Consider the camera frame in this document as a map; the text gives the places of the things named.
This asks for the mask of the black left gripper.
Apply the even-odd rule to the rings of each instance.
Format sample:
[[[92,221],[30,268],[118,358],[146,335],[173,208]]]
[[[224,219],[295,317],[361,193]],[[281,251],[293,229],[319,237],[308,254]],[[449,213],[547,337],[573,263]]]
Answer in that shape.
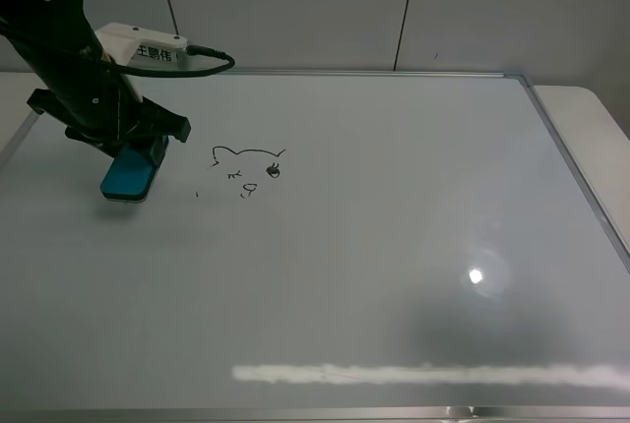
[[[122,75],[109,70],[54,70],[41,76],[46,88],[28,100],[37,114],[48,114],[66,126],[66,136],[108,154],[122,148],[142,151],[148,163],[162,163],[168,137],[184,143],[187,118],[137,97]]]

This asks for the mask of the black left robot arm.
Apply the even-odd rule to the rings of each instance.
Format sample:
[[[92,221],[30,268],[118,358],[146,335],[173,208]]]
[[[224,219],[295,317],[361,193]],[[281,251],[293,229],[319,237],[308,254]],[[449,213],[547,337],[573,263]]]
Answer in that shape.
[[[84,0],[1,0],[1,33],[45,85],[29,106],[65,125],[67,138],[111,157],[134,149],[153,164],[166,138],[187,141],[188,119],[143,97],[129,79],[150,74],[130,62],[163,34],[119,24],[93,30]]]

